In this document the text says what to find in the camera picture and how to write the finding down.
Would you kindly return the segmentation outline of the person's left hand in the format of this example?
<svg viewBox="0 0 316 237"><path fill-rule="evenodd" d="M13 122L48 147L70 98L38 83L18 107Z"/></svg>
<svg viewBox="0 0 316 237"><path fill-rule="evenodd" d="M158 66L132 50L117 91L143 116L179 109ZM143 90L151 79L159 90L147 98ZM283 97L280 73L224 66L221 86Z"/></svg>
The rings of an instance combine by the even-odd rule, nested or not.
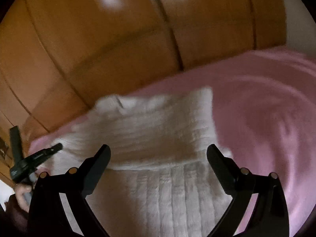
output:
<svg viewBox="0 0 316 237"><path fill-rule="evenodd" d="M25 196L26 194L30 194L32 191L32 187L29 185L24 185L22 183L17 184L14 187L14 191L16 194L16 199L19 206L27 213L29 213L29 203L27 202Z"/></svg>

